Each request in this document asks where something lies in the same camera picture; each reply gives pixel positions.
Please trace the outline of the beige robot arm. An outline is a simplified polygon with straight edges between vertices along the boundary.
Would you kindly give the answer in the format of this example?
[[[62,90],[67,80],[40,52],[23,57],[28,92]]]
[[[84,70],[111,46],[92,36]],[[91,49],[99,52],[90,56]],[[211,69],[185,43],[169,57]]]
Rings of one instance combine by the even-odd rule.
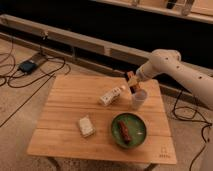
[[[167,74],[213,111],[213,77],[185,66],[180,60],[181,54],[176,50],[156,49],[149,54],[148,61],[136,70],[128,85],[132,87],[159,74]],[[213,125],[200,171],[213,171]]]

